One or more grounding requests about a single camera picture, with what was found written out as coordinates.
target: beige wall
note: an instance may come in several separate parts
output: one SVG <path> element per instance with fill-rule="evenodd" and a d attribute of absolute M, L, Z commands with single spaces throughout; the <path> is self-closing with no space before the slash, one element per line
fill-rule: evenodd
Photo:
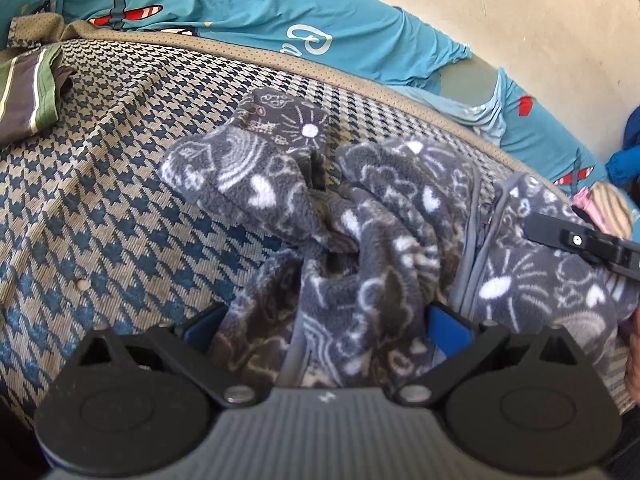
<path fill-rule="evenodd" d="M 507 72 L 602 160 L 640 105 L 640 0 L 383 0 Z"/>

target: metal screw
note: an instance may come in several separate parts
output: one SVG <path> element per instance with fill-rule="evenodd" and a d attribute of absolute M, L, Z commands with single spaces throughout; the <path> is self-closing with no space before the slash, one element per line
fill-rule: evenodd
<path fill-rule="evenodd" d="M 247 404 L 254 399 L 254 390 L 244 384 L 236 384 L 236 386 L 230 386 L 225 390 L 225 400 L 232 404 Z"/>
<path fill-rule="evenodd" d="M 421 384 L 410 384 L 400 390 L 400 398 L 408 404 L 425 402 L 431 397 L 431 390 Z"/>

